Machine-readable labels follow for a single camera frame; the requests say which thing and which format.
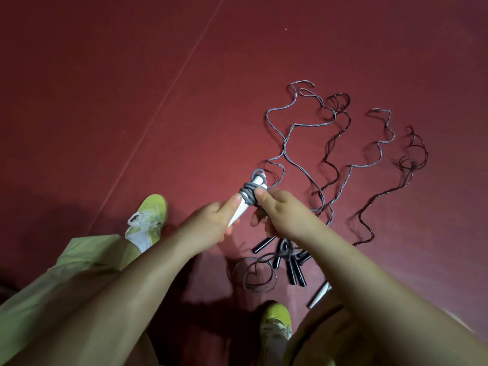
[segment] yellow sneaker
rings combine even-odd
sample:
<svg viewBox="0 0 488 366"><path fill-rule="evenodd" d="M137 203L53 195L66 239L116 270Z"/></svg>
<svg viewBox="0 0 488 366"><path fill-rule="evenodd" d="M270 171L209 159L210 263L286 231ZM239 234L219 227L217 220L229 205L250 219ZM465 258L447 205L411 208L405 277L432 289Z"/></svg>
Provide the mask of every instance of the yellow sneaker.
<svg viewBox="0 0 488 366"><path fill-rule="evenodd" d="M125 238L134 243L141 253L161 238L162 226L167 218L167 202L158 194L148 196L136 213L127 221Z"/></svg>
<svg viewBox="0 0 488 366"><path fill-rule="evenodd" d="M281 303L272 303L261 317L259 326L261 336L261 351L258 366L265 364L266 347L270 339L290 339L293 335L291 329L291 317L288 309Z"/></svg>

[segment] red floor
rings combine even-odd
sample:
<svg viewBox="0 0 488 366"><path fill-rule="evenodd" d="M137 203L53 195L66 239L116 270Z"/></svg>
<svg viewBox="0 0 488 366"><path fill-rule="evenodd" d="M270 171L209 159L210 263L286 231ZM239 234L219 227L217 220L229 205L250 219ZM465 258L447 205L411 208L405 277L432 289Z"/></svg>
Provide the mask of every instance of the red floor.
<svg viewBox="0 0 488 366"><path fill-rule="evenodd" d="M337 165L365 162L381 138L363 115L373 107L392 110L398 135L411 124L424 138L429 163L365 212L377 238L360 249L488 339L486 0L7 0L3 10L2 282L26 286L71 237L123 233L148 194L166 196L176 226L235 193L279 153L264 112L309 79L324 97L352 97ZM272 119L317 123L316 109L301 100ZM290 141L321 184L336 130L297 129ZM349 240L348 218L398 183L390 160L403 144L354 170L333 224ZM308 203L299 171L288 167L282 186ZM229 282L228 266L264 236L249 217L164 302L174 313L158 314L152 333L168 364L247 364L251 311L265 300L286 303L296 325L306 314L324 279L312 261L306 288L284 272L265 295Z"/></svg>

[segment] person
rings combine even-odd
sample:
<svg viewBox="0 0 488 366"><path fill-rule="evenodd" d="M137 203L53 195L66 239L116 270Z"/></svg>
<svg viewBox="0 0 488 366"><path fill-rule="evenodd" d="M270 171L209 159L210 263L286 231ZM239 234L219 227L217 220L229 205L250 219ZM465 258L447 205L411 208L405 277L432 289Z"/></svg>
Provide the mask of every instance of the person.
<svg viewBox="0 0 488 366"><path fill-rule="evenodd" d="M292 336L274 303L261 322L259 364L486 365L488 351L466 326L414 294L335 234L289 192L257 188L251 225L309 251L333 289ZM222 241L241 196L191 214L155 244L167 207L148 197L118 235L70 241L57 264L0 308L0 363L158 364L145 334L181 268Z"/></svg>

